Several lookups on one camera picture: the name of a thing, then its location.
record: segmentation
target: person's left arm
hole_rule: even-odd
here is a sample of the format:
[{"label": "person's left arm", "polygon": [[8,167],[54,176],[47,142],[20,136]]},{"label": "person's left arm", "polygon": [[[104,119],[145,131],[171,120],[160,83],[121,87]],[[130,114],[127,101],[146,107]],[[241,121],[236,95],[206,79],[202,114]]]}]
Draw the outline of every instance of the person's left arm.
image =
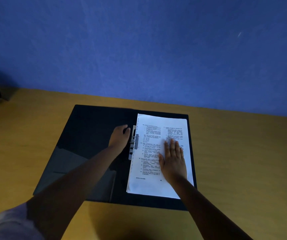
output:
[{"label": "person's left arm", "polygon": [[61,239],[71,219],[103,176],[111,162],[127,145],[130,128],[114,129],[109,146],[70,171],[27,202],[28,219],[45,239]]}]

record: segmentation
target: person's right arm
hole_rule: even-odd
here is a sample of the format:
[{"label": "person's right arm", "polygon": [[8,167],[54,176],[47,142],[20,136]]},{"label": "person's right arm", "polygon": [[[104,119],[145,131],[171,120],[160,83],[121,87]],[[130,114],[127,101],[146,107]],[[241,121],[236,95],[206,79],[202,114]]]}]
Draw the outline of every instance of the person's right arm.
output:
[{"label": "person's right arm", "polygon": [[172,139],[170,147],[165,142],[165,158],[160,154],[159,163],[165,179],[188,209],[204,240],[252,239],[190,184],[177,141]]}]

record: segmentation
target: paper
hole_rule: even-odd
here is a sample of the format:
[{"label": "paper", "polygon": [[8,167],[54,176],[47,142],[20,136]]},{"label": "paper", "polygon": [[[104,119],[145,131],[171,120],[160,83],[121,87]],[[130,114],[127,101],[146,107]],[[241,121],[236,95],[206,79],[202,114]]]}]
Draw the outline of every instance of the paper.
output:
[{"label": "paper", "polygon": [[165,140],[178,141],[183,148],[188,181],[193,185],[187,120],[138,114],[135,133],[138,147],[132,154],[127,192],[179,199],[162,175],[158,155],[165,156]]}]

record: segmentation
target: light purple sleeve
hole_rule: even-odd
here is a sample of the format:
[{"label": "light purple sleeve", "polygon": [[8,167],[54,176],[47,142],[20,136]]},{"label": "light purple sleeve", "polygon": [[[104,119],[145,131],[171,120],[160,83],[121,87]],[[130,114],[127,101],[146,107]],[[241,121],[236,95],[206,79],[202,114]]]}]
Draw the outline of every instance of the light purple sleeve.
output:
[{"label": "light purple sleeve", "polygon": [[27,219],[27,206],[23,203],[0,213],[0,240],[44,240],[34,223]]}]

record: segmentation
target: person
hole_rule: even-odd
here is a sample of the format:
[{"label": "person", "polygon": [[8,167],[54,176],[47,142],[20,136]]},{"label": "person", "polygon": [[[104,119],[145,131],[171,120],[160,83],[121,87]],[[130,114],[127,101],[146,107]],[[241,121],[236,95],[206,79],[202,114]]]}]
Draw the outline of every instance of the person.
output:
[{"label": "person", "polygon": [[[61,239],[91,189],[127,145],[130,128],[126,128],[127,125],[116,127],[108,147],[91,160],[26,203],[0,213],[0,239]],[[159,155],[161,172],[188,209],[202,237],[205,240],[251,239],[189,183],[184,153],[178,142],[171,139],[170,145],[165,141],[164,146],[165,156]]]}]

